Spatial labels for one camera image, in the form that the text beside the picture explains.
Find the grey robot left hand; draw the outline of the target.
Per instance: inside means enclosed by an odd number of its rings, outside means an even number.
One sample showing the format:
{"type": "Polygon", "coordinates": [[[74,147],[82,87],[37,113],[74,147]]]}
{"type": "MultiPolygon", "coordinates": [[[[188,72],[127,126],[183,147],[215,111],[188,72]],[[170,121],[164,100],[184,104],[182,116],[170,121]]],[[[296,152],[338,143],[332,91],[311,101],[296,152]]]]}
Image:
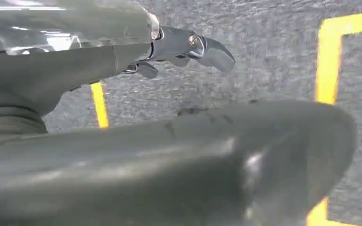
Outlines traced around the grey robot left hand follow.
{"type": "Polygon", "coordinates": [[[251,101],[172,120],[49,134],[61,96],[153,61],[235,65],[219,42],[130,0],[0,0],[0,226],[282,226],[344,177],[353,117],[251,101]]]}

